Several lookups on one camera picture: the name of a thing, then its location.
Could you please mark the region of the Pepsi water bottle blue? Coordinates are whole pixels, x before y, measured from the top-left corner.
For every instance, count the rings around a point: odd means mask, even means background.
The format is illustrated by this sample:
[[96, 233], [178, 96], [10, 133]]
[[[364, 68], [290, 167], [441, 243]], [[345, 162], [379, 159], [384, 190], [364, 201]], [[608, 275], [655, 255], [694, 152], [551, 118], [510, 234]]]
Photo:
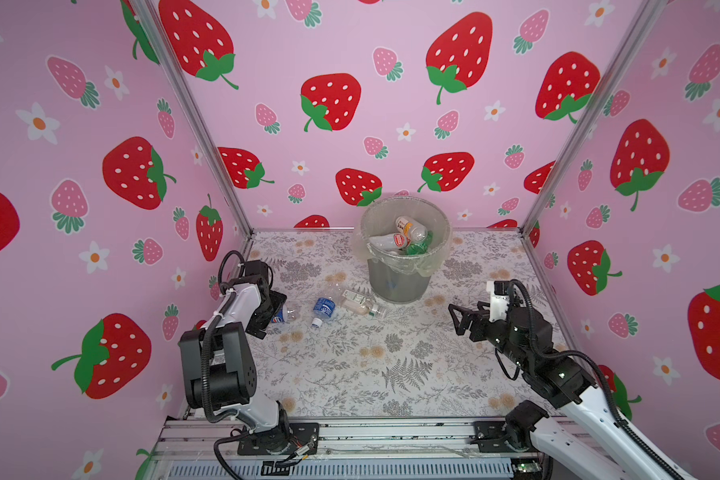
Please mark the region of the Pepsi water bottle blue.
[[283, 306], [272, 318], [273, 323], [292, 323], [300, 318], [299, 309], [293, 306]]

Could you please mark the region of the bottle yellow white label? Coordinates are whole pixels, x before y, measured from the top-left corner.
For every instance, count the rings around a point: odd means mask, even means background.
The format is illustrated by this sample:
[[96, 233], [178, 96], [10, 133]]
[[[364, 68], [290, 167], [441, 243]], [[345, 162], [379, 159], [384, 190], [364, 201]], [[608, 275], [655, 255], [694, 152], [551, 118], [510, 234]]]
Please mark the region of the bottle yellow white label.
[[408, 216], [399, 216], [395, 220], [399, 233], [411, 243], [421, 243], [426, 240], [429, 230], [425, 225]]

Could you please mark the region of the white bottle red cap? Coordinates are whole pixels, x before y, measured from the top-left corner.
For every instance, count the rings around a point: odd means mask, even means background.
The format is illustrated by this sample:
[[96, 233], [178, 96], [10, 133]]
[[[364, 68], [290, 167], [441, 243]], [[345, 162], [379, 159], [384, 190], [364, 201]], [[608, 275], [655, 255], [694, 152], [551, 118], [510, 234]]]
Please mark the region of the white bottle red cap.
[[410, 240], [401, 233], [372, 236], [368, 241], [372, 247], [384, 252], [403, 250], [410, 244]]

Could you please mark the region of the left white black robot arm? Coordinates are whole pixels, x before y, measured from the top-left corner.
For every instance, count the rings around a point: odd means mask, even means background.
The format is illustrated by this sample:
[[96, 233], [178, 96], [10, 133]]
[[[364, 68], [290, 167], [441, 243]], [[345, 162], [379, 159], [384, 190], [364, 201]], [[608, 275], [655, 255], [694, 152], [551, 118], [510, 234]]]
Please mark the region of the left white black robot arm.
[[293, 423], [286, 409], [258, 391], [249, 338], [263, 339], [287, 296], [273, 289], [272, 268], [243, 261], [239, 275], [220, 286], [221, 303], [203, 325], [182, 334], [180, 349], [188, 406], [210, 423], [238, 420], [244, 428], [221, 439], [237, 445], [240, 456], [283, 455], [284, 466], [315, 454], [317, 423]]

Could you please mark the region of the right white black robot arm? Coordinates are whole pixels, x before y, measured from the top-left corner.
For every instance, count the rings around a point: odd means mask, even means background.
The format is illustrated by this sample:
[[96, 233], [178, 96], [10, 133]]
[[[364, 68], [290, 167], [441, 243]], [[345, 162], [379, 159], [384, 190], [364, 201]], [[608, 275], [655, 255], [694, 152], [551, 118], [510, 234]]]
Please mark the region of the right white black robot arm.
[[449, 305], [448, 312], [457, 335], [490, 343], [499, 358], [516, 366], [518, 378], [597, 443], [587, 445], [543, 407], [526, 400], [506, 415], [502, 427], [477, 433], [474, 442], [481, 450], [535, 450], [583, 479], [689, 478], [619, 413], [600, 373], [582, 367], [573, 352], [554, 348], [551, 324], [539, 311], [514, 305], [504, 318], [495, 319], [481, 302], [475, 310]]

